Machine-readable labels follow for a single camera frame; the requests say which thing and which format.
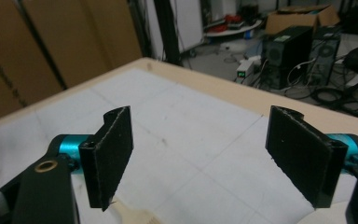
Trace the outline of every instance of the electronic equipment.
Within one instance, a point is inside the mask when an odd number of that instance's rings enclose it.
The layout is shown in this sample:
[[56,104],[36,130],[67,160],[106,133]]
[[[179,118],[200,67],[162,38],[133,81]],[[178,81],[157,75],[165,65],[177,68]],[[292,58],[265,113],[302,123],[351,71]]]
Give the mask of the electronic equipment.
[[[347,69],[358,74],[358,48],[353,49],[346,55],[343,64]],[[358,78],[356,79],[357,81],[353,85],[348,86],[349,82],[346,83],[347,87],[343,90],[332,87],[318,88],[312,92],[310,97],[329,109],[342,111],[358,118],[358,110],[348,107],[348,104],[353,102],[358,104],[358,98],[355,97],[355,93],[358,90]]]
[[245,60],[237,68],[237,77],[248,77],[254,72],[254,62]]
[[263,42],[269,65],[293,68],[310,55],[312,27],[291,26]]
[[309,26],[291,26],[263,40],[262,59],[267,63],[261,82],[280,90],[304,74],[307,66],[295,67],[309,60],[311,41],[312,28]]
[[304,69],[282,68],[266,64],[260,75],[260,83],[263,87],[274,90],[281,90],[303,74]]
[[309,60],[315,59],[315,62],[309,64],[307,78],[313,85],[328,84],[336,61],[340,38],[339,27],[321,26],[317,29],[309,56]]

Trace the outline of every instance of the black cable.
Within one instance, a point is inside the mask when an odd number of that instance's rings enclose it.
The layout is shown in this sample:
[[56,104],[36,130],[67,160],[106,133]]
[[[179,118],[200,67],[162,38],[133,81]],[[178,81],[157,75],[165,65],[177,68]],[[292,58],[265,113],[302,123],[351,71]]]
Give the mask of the black cable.
[[260,72],[258,72],[258,74],[259,74],[258,77],[251,84],[249,84],[249,86],[255,87],[255,84],[257,83],[257,81],[259,81],[259,80],[261,81],[262,73],[263,73],[264,68],[266,67],[266,64],[267,64],[268,61],[269,60],[265,60],[263,62],[263,65],[261,66]]
[[[313,94],[311,95],[312,99],[314,99],[316,102],[321,103],[322,105],[327,106],[329,109],[336,110],[336,111],[342,111],[346,112],[350,115],[353,115],[355,117],[358,117],[358,106],[355,109],[348,108],[346,105],[356,103],[358,105],[358,99],[354,98],[351,93],[356,90],[356,87],[353,87],[354,89],[348,89],[345,91],[340,91],[338,89],[334,88],[321,88],[318,90],[315,90]],[[326,98],[321,97],[322,94],[327,94],[331,97],[333,97],[333,100],[329,100]]]
[[345,84],[347,84],[347,82],[348,82],[347,75],[349,73],[349,70],[347,69],[347,67],[344,66],[344,68],[342,69],[342,72],[343,72],[342,78],[344,78],[344,86],[345,86]]
[[[353,48],[353,47],[349,44],[349,42],[347,42],[347,41],[345,42],[345,44],[346,44],[346,46],[347,46],[347,49],[350,49],[350,50],[348,50],[348,52],[351,52],[352,50],[358,48],[358,47],[357,47],[357,48]],[[345,58],[347,55],[348,55],[348,54],[345,54],[345,55],[342,55],[342,56],[337,57],[337,58],[336,58],[336,61]]]
[[252,75],[253,75],[253,74],[250,74],[250,75],[248,75],[247,77],[244,77],[243,80],[242,80],[242,82],[241,82],[241,84],[243,84],[243,82],[245,81],[246,78],[249,78],[249,77],[252,76]]
[[307,90],[308,90],[309,93],[308,93],[307,95],[305,95],[305,96],[300,96],[300,97],[291,97],[291,96],[289,96],[289,95],[287,94],[287,92],[290,91],[290,90],[292,90],[292,89],[293,89],[293,88],[290,88],[290,89],[285,90],[284,93],[283,93],[283,95],[284,95],[285,97],[288,97],[288,98],[294,99],[294,100],[304,100],[304,99],[309,98],[309,97],[313,94],[313,91],[311,91],[311,90],[310,90],[310,87],[308,87]]

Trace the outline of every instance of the floor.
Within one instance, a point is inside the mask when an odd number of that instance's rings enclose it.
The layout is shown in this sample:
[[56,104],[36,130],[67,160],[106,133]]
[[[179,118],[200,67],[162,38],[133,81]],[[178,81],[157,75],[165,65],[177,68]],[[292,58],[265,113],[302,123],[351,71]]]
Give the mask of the floor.
[[[237,78],[236,70],[241,64],[241,60],[245,57],[253,57],[259,55],[262,50],[262,44],[260,39],[264,37],[262,30],[257,31],[252,39],[243,39],[240,36],[232,36],[220,39],[209,39],[208,43],[200,45],[189,54],[191,56],[184,57],[184,67],[202,72],[214,77],[220,77],[226,80],[237,82],[239,85],[246,85],[242,83],[243,78]],[[352,49],[358,47],[358,35],[341,35],[341,42],[337,52],[337,58],[346,55]],[[333,73],[329,80],[328,88],[335,90],[346,90],[351,83],[356,83],[358,76],[344,68],[342,60],[336,61]],[[334,109],[342,113],[351,115],[358,115],[358,90],[343,106],[333,106],[330,102],[336,101],[339,95],[329,91],[322,91],[318,94],[319,98],[324,100],[321,104],[315,101],[311,97],[311,93],[325,88],[326,86],[317,85],[312,86],[306,81],[299,81],[291,88],[285,88],[283,90],[273,90],[255,84],[253,87],[259,88],[265,91],[270,91],[276,94],[284,95],[293,99],[297,99],[308,104],[319,105],[326,108]]]

